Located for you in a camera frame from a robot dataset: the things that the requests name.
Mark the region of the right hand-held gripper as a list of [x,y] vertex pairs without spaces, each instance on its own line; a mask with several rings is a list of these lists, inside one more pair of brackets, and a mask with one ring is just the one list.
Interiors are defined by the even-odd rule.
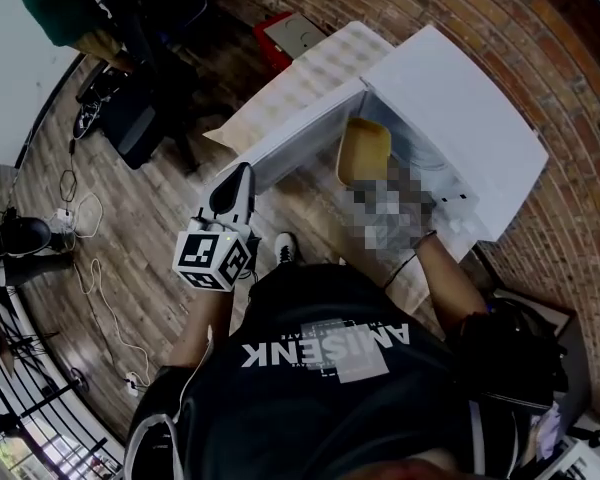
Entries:
[[395,160],[387,162],[384,174],[353,181],[343,205],[348,229],[382,260],[415,250],[434,232],[435,201],[421,180]]

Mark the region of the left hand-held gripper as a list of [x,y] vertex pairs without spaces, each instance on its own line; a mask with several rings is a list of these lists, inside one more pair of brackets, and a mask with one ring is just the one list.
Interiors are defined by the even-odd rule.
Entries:
[[260,241],[250,227],[254,205],[252,166],[240,162],[221,171],[178,234],[172,270],[196,289],[220,292],[253,275]]

